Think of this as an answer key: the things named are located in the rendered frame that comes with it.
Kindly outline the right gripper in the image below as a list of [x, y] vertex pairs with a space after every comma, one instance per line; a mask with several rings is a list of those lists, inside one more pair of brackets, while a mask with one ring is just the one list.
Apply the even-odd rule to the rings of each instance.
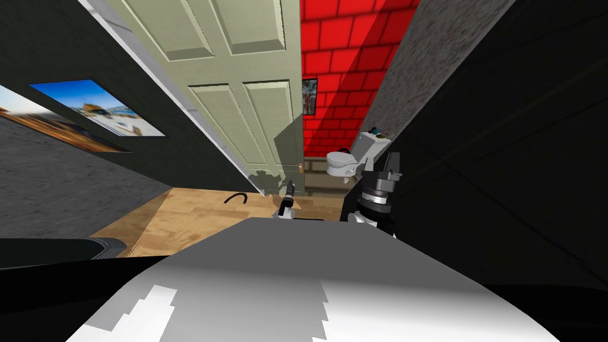
[[390, 152], [385, 163], [385, 171], [374, 171], [374, 159], [366, 159], [362, 169], [362, 188], [365, 192], [386, 192], [395, 191], [396, 183], [401, 179], [400, 173], [400, 153]]

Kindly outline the white toilet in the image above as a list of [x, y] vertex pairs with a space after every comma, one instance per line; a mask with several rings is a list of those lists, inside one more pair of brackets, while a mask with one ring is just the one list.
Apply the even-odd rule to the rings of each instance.
[[343, 178], [344, 183], [347, 183], [351, 177], [360, 174], [361, 165], [373, 162], [390, 142], [377, 129], [359, 132], [351, 149], [341, 148], [327, 154], [326, 171], [330, 176]]

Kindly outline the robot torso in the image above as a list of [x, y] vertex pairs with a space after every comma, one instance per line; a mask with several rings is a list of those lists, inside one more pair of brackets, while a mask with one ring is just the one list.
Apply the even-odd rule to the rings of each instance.
[[559, 342], [363, 223], [249, 218], [137, 274], [66, 342]]

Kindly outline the pale green panelled door leaf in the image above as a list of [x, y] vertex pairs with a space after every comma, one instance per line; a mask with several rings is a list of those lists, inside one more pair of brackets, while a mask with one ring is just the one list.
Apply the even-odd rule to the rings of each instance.
[[266, 194], [303, 171], [300, 0], [107, 0]]

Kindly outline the small dark framed wall picture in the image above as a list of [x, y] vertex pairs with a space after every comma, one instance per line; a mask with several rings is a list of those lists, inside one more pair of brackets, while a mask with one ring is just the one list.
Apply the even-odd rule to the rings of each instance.
[[302, 106], [303, 115], [314, 116], [317, 104], [317, 78], [308, 78], [302, 80]]

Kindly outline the blue sky wall picture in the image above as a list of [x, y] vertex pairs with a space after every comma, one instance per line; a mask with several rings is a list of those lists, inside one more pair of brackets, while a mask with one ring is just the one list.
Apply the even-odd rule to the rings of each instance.
[[30, 84], [30, 87], [72, 109], [114, 135], [160, 138], [164, 133], [92, 79]]

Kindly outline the orange landscape wall picture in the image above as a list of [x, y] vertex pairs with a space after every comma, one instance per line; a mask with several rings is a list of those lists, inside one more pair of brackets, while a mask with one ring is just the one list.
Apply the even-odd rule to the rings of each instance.
[[126, 153], [73, 121], [0, 85], [0, 117], [39, 131], [87, 152]]

